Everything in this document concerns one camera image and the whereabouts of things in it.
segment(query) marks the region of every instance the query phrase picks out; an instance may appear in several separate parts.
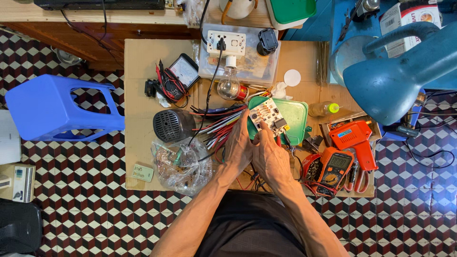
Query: analog multimeter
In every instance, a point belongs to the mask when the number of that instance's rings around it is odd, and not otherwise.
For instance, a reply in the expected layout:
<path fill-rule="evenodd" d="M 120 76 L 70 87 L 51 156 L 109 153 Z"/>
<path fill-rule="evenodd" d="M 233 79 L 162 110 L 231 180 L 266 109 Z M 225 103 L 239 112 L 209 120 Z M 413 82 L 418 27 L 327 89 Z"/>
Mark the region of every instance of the analog multimeter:
<path fill-rule="evenodd" d="M 348 171 L 351 169 L 351 165 L 354 161 L 354 155 L 348 151 L 340 151 L 335 147 L 327 147 L 322 153 L 320 162 L 322 163 L 322 171 L 317 182 L 324 182 L 332 187 L 336 188 L 330 192 L 324 187 L 312 186 L 316 193 L 331 196 L 335 195 L 341 179 L 346 176 Z"/>

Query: lamp arm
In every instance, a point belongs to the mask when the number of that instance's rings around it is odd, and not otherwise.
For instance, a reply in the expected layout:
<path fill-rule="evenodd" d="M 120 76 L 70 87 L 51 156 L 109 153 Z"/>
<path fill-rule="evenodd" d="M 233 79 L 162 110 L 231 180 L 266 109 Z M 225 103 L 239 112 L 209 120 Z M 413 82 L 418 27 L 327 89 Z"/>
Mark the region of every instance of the lamp arm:
<path fill-rule="evenodd" d="M 369 54 L 380 47 L 405 37 L 418 37 L 421 41 L 424 41 L 439 30 L 440 28 L 428 21 L 413 22 L 406 24 L 405 26 L 401 26 L 366 44 L 362 48 L 362 51 L 364 54 Z"/>

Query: black speaker grille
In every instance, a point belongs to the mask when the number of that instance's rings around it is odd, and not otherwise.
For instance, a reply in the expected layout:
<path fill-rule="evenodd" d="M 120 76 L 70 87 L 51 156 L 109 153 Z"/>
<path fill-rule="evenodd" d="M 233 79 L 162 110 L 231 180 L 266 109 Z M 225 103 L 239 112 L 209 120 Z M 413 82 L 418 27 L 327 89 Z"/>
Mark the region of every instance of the black speaker grille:
<path fill-rule="evenodd" d="M 173 112 L 160 112 L 154 119 L 157 136 L 164 142 L 177 140 L 180 133 L 178 117 Z"/>

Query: clear glass bulb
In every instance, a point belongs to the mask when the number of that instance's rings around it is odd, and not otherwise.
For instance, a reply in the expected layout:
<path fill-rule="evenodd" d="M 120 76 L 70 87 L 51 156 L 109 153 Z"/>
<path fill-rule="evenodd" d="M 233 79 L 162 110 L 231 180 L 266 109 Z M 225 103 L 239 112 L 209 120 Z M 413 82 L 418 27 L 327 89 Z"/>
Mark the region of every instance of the clear glass bulb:
<path fill-rule="evenodd" d="M 224 75 L 218 83 L 218 94 L 225 100 L 233 100 L 238 96 L 240 89 L 236 68 L 226 66 Z"/>

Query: blue desk lamp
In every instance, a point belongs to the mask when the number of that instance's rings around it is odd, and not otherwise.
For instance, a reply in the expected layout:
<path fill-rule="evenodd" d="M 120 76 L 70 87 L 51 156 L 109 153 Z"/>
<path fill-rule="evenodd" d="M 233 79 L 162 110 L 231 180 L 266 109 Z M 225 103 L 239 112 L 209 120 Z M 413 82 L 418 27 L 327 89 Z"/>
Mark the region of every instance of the blue desk lamp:
<path fill-rule="evenodd" d="M 397 58 L 384 45 L 416 36 L 421 43 Z M 413 106 L 419 90 L 457 89 L 449 85 L 457 68 L 457 22 L 441 30 L 419 21 L 379 38 L 351 37 L 330 58 L 335 79 L 346 86 L 357 104 L 375 121 L 391 125 Z"/>

